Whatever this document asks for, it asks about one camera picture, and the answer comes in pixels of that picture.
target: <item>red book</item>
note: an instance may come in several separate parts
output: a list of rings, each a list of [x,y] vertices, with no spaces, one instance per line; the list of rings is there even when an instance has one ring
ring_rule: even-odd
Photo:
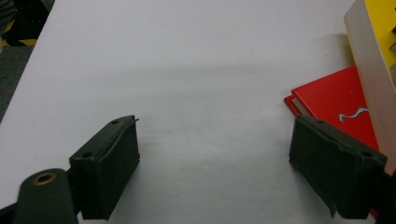
[[[294,115],[322,119],[378,150],[356,66],[293,89],[285,103]]]

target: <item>gray carpet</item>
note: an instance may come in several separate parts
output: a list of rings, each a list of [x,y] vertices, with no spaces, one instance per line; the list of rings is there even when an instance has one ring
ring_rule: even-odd
[[[42,2],[49,11],[52,9],[54,0],[42,0]],[[5,16],[0,19],[0,35],[5,31],[12,18],[12,15],[7,16],[7,14],[16,11],[14,8],[1,11],[1,9],[13,6],[12,1],[8,3],[8,0],[0,0],[0,6],[4,4],[7,5],[0,8],[0,18]],[[6,113],[33,48],[32,46],[4,47],[0,53],[0,122]]]

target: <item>white surface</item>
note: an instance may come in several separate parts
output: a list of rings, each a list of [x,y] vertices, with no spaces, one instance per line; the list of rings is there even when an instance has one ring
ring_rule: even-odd
[[[353,63],[352,2],[57,0],[0,126],[0,207],[135,114],[108,223],[374,223],[332,219],[288,156],[283,98]]]

